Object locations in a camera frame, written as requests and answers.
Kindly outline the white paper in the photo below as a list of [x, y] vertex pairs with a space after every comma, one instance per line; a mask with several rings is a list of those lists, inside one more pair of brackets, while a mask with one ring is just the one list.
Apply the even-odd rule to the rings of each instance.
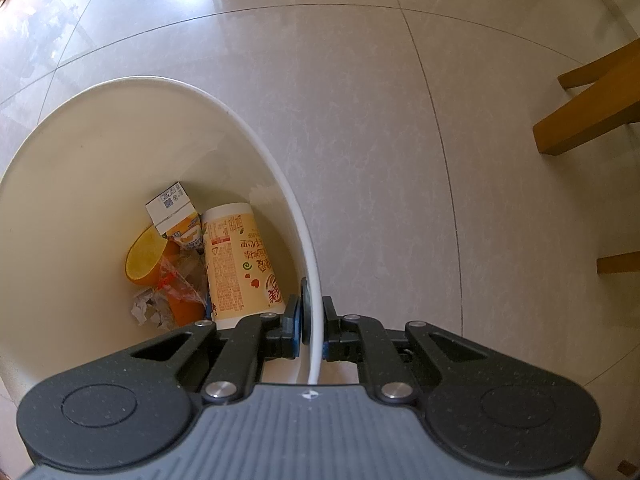
[[174, 330], [177, 325], [163, 292], [152, 288], [143, 289], [132, 300], [131, 315], [139, 326], [153, 326], [158, 330]]

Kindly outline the clear plastic wrapper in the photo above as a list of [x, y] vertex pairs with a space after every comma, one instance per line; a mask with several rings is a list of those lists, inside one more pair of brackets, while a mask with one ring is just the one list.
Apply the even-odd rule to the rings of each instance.
[[205, 311], [208, 281], [203, 255], [197, 250], [183, 250], [175, 258], [163, 258], [160, 289], [174, 310], [200, 308]]

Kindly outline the orange plastic cup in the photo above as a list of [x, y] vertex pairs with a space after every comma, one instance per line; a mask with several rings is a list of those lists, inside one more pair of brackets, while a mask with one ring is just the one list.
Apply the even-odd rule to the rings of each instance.
[[[175, 258], [183, 250], [194, 249], [182, 249], [171, 240], [161, 237], [154, 226], [150, 226], [136, 239], [126, 255], [125, 275], [127, 280], [140, 286], [141, 290], [152, 288], [162, 292], [160, 289], [160, 265], [162, 260], [163, 258]], [[170, 308], [177, 327], [208, 318], [207, 304], [205, 311], [200, 308], [186, 308], [186, 310], [182, 311]]]

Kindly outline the beige milk tea cup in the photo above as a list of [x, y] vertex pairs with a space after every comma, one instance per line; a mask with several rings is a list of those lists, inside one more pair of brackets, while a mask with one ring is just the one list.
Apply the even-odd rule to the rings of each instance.
[[281, 314], [285, 303], [254, 212], [232, 203], [202, 215], [204, 255], [213, 317], [232, 328], [244, 316]]

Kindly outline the small milk carton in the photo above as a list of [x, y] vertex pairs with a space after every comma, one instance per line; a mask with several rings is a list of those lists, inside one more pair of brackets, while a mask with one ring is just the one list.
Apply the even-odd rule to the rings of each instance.
[[161, 237], [183, 249], [203, 248], [201, 217], [180, 182], [175, 182], [145, 204], [153, 226]]

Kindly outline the white plastic waste bin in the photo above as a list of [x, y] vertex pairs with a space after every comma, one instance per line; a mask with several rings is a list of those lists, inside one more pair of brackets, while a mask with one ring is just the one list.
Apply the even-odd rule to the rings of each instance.
[[1, 180], [1, 376], [14, 402], [158, 335], [131, 315], [124, 264], [150, 224], [146, 203], [174, 183], [198, 210], [249, 203], [282, 292], [302, 292], [320, 320], [314, 244], [258, 134], [190, 84], [107, 81], [44, 118]]

